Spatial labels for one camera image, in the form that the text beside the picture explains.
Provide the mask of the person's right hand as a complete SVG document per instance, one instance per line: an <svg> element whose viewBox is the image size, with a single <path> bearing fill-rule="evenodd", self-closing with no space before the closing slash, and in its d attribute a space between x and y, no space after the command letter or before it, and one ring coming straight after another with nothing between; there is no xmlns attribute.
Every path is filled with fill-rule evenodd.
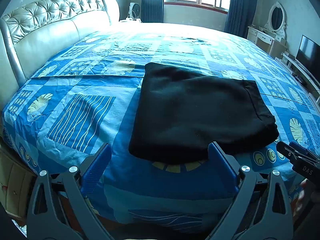
<svg viewBox="0 0 320 240"><path fill-rule="evenodd" d="M311 199L311 186L310 181L304 179L301 182L302 190L298 194L297 199L292 203L293 204L293 219L296 220L302 211L305 209L307 204L310 202Z"/></svg>

